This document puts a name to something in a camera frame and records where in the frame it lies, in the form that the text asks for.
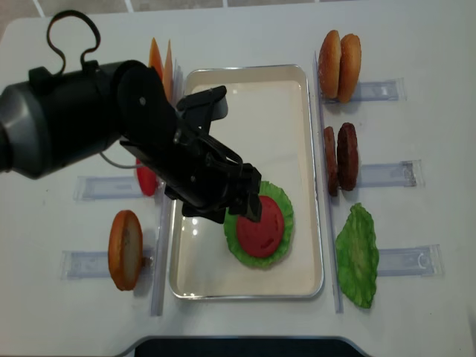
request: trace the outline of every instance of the black robotic arm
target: black robotic arm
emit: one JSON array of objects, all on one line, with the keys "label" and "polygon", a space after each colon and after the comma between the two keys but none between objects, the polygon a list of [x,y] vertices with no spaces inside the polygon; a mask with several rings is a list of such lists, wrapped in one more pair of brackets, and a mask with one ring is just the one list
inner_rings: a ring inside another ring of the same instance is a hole
[{"label": "black robotic arm", "polygon": [[226,87],[168,103],[153,68],[137,61],[98,65],[85,61],[100,35],[84,14],[57,14],[52,24],[76,16],[93,30],[97,45],[81,56],[82,70],[29,72],[29,81],[8,86],[0,97],[0,170],[32,179],[97,154],[117,139],[183,201],[184,216],[223,223],[225,210],[258,222],[261,175],[209,136],[211,121],[226,116]]}]

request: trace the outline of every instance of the tomato slice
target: tomato slice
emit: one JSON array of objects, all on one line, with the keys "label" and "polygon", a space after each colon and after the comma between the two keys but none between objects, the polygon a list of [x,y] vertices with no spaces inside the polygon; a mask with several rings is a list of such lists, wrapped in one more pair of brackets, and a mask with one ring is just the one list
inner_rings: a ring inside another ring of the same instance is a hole
[{"label": "tomato slice", "polygon": [[261,221],[255,223],[245,217],[237,219],[237,238],[243,250],[257,258],[272,255],[283,238],[284,218],[277,203],[267,196],[260,196]]},{"label": "tomato slice", "polygon": [[[135,163],[139,165],[141,162],[138,158],[135,159]],[[157,175],[148,167],[139,167],[137,170],[137,180],[139,180],[139,186],[145,196],[154,196],[155,190],[158,187]]]}]

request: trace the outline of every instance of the white tray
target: white tray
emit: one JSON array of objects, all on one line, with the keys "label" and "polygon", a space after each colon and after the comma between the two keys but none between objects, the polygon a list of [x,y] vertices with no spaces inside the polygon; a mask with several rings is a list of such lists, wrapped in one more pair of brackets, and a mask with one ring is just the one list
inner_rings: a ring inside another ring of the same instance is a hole
[{"label": "white tray", "polygon": [[185,94],[226,85],[228,115],[210,134],[253,164],[292,202],[290,252],[267,270],[228,250],[222,225],[173,210],[170,286],[179,298],[307,298],[324,281],[306,74],[296,65],[192,72]]}]

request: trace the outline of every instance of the clear plastic holder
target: clear plastic holder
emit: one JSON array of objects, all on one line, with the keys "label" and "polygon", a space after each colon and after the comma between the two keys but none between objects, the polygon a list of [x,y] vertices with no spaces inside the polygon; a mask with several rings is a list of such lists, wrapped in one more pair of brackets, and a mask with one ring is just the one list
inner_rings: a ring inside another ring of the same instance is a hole
[{"label": "clear plastic holder", "polygon": [[[314,82],[316,93],[316,105],[319,111],[319,122],[321,124],[321,162],[325,162],[324,156],[324,112],[322,105],[325,103],[336,103],[335,100],[328,100],[321,96],[318,79],[318,54],[315,53],[314,63]],[[353,95],[351,101],[357,100],[406,100],[403,79],[390,80],[383,82],[359,83],[360,88]],[[357,179],[358,187],[416,187],[424,186],[425,180],[422,175],[421,161],[401,161],[395,164],[371,164],[361,165]],[[321,180],[324,187],[327,187],[327,173],[324,169],[321,171]],[[326,224],[329,242],[329,258],[331,262],[332,289],[334,294],[335,312],[342,313],[344,307],[342,304],[342,291],[338,285],[337,276],[337,257],[335,252],[335,235],[332,227],[332,214],[330,209],[329,195],[324,195],[324,205],[326,206]],[[439,245],[427,245],[417,248],[398,248],[398,249],[380,249],[380,261],[377,268],[380,277],[397,276],[431,276],[444,274],[443,261]]]},{"label": "clear plastic holder", "polygon": [[[375,102],[386,100],[407,100],[403,78],[383,80],[380,82],[358,82],[356,89],[350,98],[351,102]],[[340,102],[337,99],[323,97],[323,103],[332,104]]]},{"label": "clear plastic holder", "polygon": [[[152,249],[142,252],[141,276],[152,274],[154,254]],[[107,251],[64,251],[61,258],[61,279],[111,277]]]},{"label": "clear plastic holder", "polygon": [[94,201],[97,199],[139,199],[144,197],[138,180],[134,176],[77,178],[74,200]]},{"label": "clear plastic holder", "polygon": [[[173,72],[172,105],[176,107],[184,96],[184,76],[180,65],[175,61]],[[173,214],[172,200],[165,196],[166,184],[162,183],[156,192],[156,200],[160,207],[158,239],[155,246],[155,265],[152,284],[151,316],[162,315],[164,308],[165,283],[167,280],[167,253],[169,250],[170,225]]]},{"label": "clear plastic holder", "polygon": [[439,244],[416,248],[379,249],[378,277],[443,275],[445,269]]},{"label": "clear plastic holder", "polygon": [[421,160],[400,161],[395,164],[361,165],[357,187],[415,187],[424,186]]}]

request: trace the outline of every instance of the green lettuce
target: green lettuce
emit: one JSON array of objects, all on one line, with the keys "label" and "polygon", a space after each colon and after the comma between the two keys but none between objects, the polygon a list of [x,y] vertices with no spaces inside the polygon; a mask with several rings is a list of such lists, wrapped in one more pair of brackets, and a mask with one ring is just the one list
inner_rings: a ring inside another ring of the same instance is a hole
[{"label": "green lettuce", "polygon": [[338,282],[342,292],[357,306],[369,309],[376,293],[379,251],[373,219],[356,203],[335,241]]},{"label": "green lettuce", "polygon": [[239,243],[237,237],[237,219],[238,216],[231,215],[226,211],[225,222],[223,223],[223,231],[225,232],[228,249],[233,255],[246,266],[255,268],[268,268],[272,263],[276,263],[283,258],[291,245],[292,229],[294,227],[294,211],[292,210],[291,201],[284,193],[283,189],[273,185],[270,182],[262,181],[260,185],[260,196],[271,197],[279,206],[284,218],[284,233],[277,250],[266,258],[252,257],[246,253]]}]

